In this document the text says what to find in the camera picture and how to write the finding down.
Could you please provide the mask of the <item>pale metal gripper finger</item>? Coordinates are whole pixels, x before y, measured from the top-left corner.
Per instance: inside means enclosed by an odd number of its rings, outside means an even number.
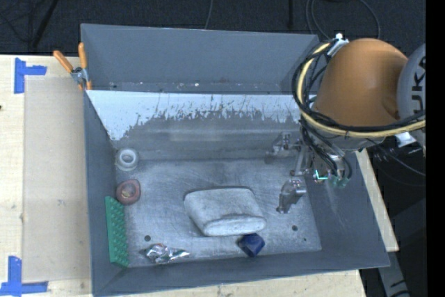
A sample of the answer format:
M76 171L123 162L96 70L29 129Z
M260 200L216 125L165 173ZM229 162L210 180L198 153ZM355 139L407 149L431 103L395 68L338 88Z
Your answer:
M293 137L291 132L282 132L272 142L266 151L264 161L270 164L281 159L295 159L301 153L301 145L298 138Z
M307 185L303 177L287 180L280 191L276 211L279 214L289 213L291 207L307 194Z

